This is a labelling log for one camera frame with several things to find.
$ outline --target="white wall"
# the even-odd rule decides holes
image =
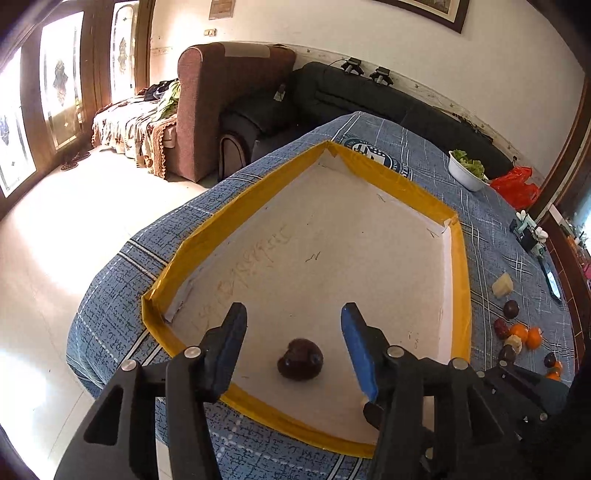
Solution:
[[[236,0],[233,18],[212,21],[209,8],[209,0],[157,0],[152,81],[175,77],[180,53],[209,41],[334,51],[454,100],[543,175],[564,144],[582,91],[584,74],[574,55],[526,0],[471,0],[461,34],[373,0]],[[217,37],[204,37],[206,28],[217,28]]]

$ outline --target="white floor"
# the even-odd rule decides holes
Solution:
[[[0,222],[0,424],[41,480],[93,401],[65,362],[88,285],[129,237],[205,190],[101,151],[51,173]],[[159,442],[158,465],[170,478]]]

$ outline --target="stained glass panel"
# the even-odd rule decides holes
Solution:
[[[82,130],[80,30],[84,12],[46,25],[41,33],[40,82],[43,113],[56,149]]]
[[[0,73],[0,187],[8,196],[35,172],[21,107],[21,51]]]
[[[115,4],[111,25],[111,102],[135,93],[135,26],[139,1]]]

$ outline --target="yellow tape border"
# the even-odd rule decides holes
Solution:
[[[462,228],[457,213],[402,175],[342,145],[325,141],[294,157],[241,192],[236,198],[199,226],[179,247],[152,288],[142,296],[142,319],[170,356],[178,355],[186,345],[166,324],[166,312],[185,279],[232,232],[285,186],[318,160],[324,150],[340,155],[349,170],[368,183],[387,192],[440,225],[451,220],[453,333],[452,356],[470,358],[470,286]],[[316,430],[258,400],[235,384],[222,395],[222,401],[243,415],[280,433],[315,447],[344,455],[371,458],[374,445],[351,442]]]

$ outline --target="bowl of salad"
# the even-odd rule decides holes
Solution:
[[[463,150],[449,152],[449,173],[471,192],[482,190],[488,181],[480,160],[469,159]]]

